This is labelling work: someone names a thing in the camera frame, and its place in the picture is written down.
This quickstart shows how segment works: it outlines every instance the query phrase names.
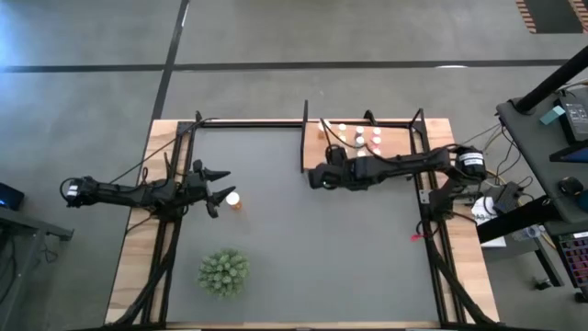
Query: wooden platform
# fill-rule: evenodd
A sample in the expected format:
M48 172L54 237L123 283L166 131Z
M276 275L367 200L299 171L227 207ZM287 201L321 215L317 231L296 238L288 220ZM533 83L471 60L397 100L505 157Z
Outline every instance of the wooden platform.
M349 121L356 121L358 124L363 123L363 120L349 120ZM384 121L397 121L397 120L379 120L380 122ZM318 122L318 120L309 120L309 122ZM429 144L431 148L443 146L449 143L453 143L453 134L451 132L451 127L449 125L449 120L447 119L428 119L425 120L427 126L427 132L429 137ZM148 142L146 154L152 153L155 149L162 146L163 144L172 140L175 136L175 129L178 120L156 120L153 123L152 130L150 133L150 139ZM352 134L354 129L353 126L347 126L347 133ZM306 132L307 137L312 135L313 137L317 137L318 132L315 131L314 133L312 130L307 130ZM407 131L404 129L389 129L383 128L382 130L382 146L380 150L382 150L382 154L387 156L390 154L408 154L408 152L403 153L406 148L409 148L408 140L409 136ZM318 152L316 158L309 158L308 163L305 159L304 166L305 167L314 167L318 163L320 163L324 158L324 147L326 147L326 142L324 142L321 157L318 156ZM320 144L316 144L314 147L316 151L321 149ZM156 178L164 177L164 152L171 153L172 145L168 148L165 148L160 153L156 154L151 160L145 163L145 166L148 166L149 177L148 180L154 180ZM182 159L185 158L187 155L187 147L184 145L182 146L182 152L180 154L180 162L178 164L182 165ZM184 169L177 169L178 172L184 171ZM428 180L426 177L423 177L424 183L428 184ZM447 180L443 174L437 174L437 181L439 185L443 185L443 183ZM462 213L466 213L470 215L467 209L461 209L456 211L460 211ZM138 223L144 220L147 217L146 211L142 210L133 210L130 214L130 221L129 226L132 226L135 223ZM157 223L158 221L152 220L148 221L147 223L137 227L133 230L129 235L127 235L126 240L123 243L119 268L117 271L116 279L114 282L110 303L107 309L107 316L105 319L105 323L111 323L116 321L128 308L128 306L132 303L132 301L137 297L139 292L141 291L143 285L145 284L149 269L151 265L152 255L153 255L153 246L155 241L155 235L157 230ZM473 223L462 220L459 217L456 217L452 220L447 221L447 229L449 234L449 241L451 243L451 250L453 252L453 258L455 261L457 274L460 282L465 287L466 291L468 291L471 298L476 302L476 304L482 309L484 313L486 313L492 320L498 321L498 313L496 310L496 306L494 303L494 298L492 295L492 288L490 285L490 281L488 279L488 273L486 270L486 265L484 263L483 255L481 252L480 242L478 240L478 234L476 231L476 227ZM160 285L158 287L158 291L155 295L155 302L153 305L153 316L157 316L159 312L159 307L161 305L161 288L163 287L163 281L160 281ZM453 303L450 289L446 282L443 283L444 294L446 298L446 306L449 312L449 320L455 321L455 312L453 311ZM292 328L292 327L313 327L313 328L390 328L390 327L436 327L437 325L431 325L427 322L427 325L414 325L414 322L404 325L401 322L392 323L389 325L388 323L378 323L378 322L369 322L369 323L333 323L328 324L317 324L317 325L293 325L289 323L245 323L242 325L230 325L231 328ZM226 325L169 325L169 327L177 327L177 328L223 328L227 327Z

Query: black line on floor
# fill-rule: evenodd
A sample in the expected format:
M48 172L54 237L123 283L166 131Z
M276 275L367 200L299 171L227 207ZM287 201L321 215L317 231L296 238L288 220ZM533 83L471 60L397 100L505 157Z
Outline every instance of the black line on floor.
M180 72L325 70L325 69L408 69L460 65L468 68L560 66L568 59L546 60L467 60L467 61L369 61L369 62L291 62L291 63L186 63L174 65Z
M182 0L180 9L177 13L177 19L175 20L174 27L174 36L172 37L172 41L169 44L169 51L167 52L167 59L165 60L164 73L162 74L162 80L159 83L157 97L155 98L155 104L153 105L153 113L151 116L152 120L160 119L162 117L162 113L164 112L167 88L169 87L169 82L172 79L175 57L177 56L177 49L180 44L180 38L182 37L182 30L184 29L184 22L186 20L187 8L189 4L190 0Z
M98 64L98 65L3 65L0 73L124 73L156 72L163 64Z
M537 33L582 33L584 28L568 0L525 0Z

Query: green plant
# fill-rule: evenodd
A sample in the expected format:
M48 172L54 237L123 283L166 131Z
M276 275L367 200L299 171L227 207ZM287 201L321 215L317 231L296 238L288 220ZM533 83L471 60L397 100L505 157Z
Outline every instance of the green plant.
M221 298L234 296L243 289L249 275L249 262L236 249L222 249L202 259L198 285Z

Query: wooden panel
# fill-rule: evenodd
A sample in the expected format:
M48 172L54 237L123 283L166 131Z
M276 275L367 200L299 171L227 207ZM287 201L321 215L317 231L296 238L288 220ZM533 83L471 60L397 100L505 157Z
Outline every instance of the wooden panel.
M324 134L319 130L317 122L308 122L306 124L306 131L304 135L304 169L312 169L324 160L324 150L326 149L328 142L324 134L329 133L326 131ZM347 125L347 129L344 132L346 142L354 144L356 136L356 125ZM333 125L331 130L337 134L342 135L337 129L336 125ZM363 137L366 139L366 143L371 146L369 141L373 135L374 127L364 127ZM406 129L395 129L395 128L381 128L380 137L382 143L379 146L381 155L384 157L392 157L396 155L406 155L411 153L409 131ZM329 133L329 139L332 144L338 144L345 147L341 142L337 140L331 133ZM350 147L347 147L348 157L353 158L356 156L356 151Z
M251 120L231 120L231 121L251 121ZM271 122L275 120L261 120L264 122ZM364 122L363 120L356 120L358 123ZM157 148L161 147L165 143L172 140L175 136L175 128L177 125L177 120L156 120L153 123L152 131L150 133L150 139L147 145L146 154L152 153ZM449 125L449 120L447 119L427 119L426 120L427 131L428 131L428 138L431 148L440 147L446 144L450 144L454 142L453 133L451 132L451 127ZM355 127L347 126L348 132L353 132ZM390 156L395 154L408 154L410 152L409 148L409 138L408 133L404 129L390 129L390 128L382 128L382 135L384 134L384 130L392 130L393 133L390 133L389 139L383 138L383 143L385 144L396 142L396 144L391 146L390 149L388 147L381 147L387 148L387 153L391 153ZM307 130L307 134L313 134L314 137L318 136L318 132L313 134L310 130ZM326 147L326 142L323 142L324 145L322 146L321 158L323 159L324 156L324 147ZM168 146L165 148L164 151L168 152L168 155L171 155L173 145ZM180 165L184 162L184 158L187 155L187 147L185 145L182 146L182 153ZM156 178L164 177L165 176L165 169L164 169L164 154L161 151L159 154L156 154L151 160L145 162L145 166L149 167L149 177L148 180L153 180ZM178 169L178 172L183 172L184 169ZM439 185L443 185L443 183L447 180L445 175L437 173L437 181ZM467 209L460 209L456 208L456 211L465 213L470 215L470 212ZM144 220L147 217L146 211L143 210L133 210L130 216L129 226L132 226L135 223ZM168 225L167 233L170 234L172 232L171 227L172 224ZM137 297L139 292L141 291L145 281L147 280L149 267L151 264L151 258L153 254L153 246L155 242L155 235L157 229L157 221L151 220L145 223L144 225L137 227L136 229L131 232L125 242L122 249L120 262L119 262L119 269L117 272L117 277L115 279L115 285L113 288L113 292L110 298L110 303L107 310L107 318L106 322L111 323L114 322L117 318L119 318L128 308L129 304L131 304L134 299ZM460 282L464 285L466 291L468 291L469 295L472 297L474 302L482 309L484 313L486 313L491 319L494 321L498 321L498 313L496 310L496 306L494 303L494 298L492 295L492 288L490 285L490 281L488 279L488 273L486 271L486 265L484 263L483 255L481 253L481 246L478 240L478 234L476 232L476 227L473 223L468 222L466 220L462 220L459 217L455 217L452 220L447 221L447 229L449 232L449 241L451 243L451 250L454 257L454 262L456 264L457 274ZM161 281L158 289L155 292L155 302L153 311L155 309L159 309L159 305L161 304L161 294L162 294L162 284ZM444 290L444 295L447 303L447 310L449 315L452 317L452 320L455 321L455 311L453 310L453 303L451 299L451 292L445 280L442 281L442 286ZM169 327L172 328L294 328L294 327L312 327L312 328L403 328L403 327L438 327L438 323L436 322L357 322L357 323L322 323L322 324L290 324L290 323L245 323L242 325L187 325L187 324L174 324L170 325Z

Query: gray mat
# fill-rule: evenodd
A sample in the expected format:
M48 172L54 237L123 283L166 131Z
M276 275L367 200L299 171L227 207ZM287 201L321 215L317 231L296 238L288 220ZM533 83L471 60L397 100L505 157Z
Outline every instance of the gray mat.
M413 182L368 192L312 190L300 173L299 130L201 130L194 159L229 177L243 209L201 203L184 217L168 322L436 321L424 243L410 241L419 211ZM234 299L196 284L200 259L242 250L251 275Z

